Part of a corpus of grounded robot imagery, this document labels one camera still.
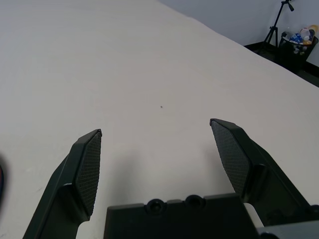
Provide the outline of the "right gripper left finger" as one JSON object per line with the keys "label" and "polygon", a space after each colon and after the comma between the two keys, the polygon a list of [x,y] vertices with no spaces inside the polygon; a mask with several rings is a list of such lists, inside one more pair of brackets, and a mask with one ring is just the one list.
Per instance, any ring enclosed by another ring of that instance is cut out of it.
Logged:
{"label": "right gripper left finger", "polygon": [[52,173],[24,234],[25,239],[74,239],[90,220],[97,195],[102,131],[96,129],[72,145]]}

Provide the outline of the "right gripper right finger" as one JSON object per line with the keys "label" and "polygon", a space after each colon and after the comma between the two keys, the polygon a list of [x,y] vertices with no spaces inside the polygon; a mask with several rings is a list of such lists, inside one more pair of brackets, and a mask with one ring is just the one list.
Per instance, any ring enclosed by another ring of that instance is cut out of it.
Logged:
{"label": "right gripper right finger", "polygon": [[252,205],[263,225],[296,222],[310,215],[310,204],[260,145],[234,123],[211,119],[223,168],[243,203]]}

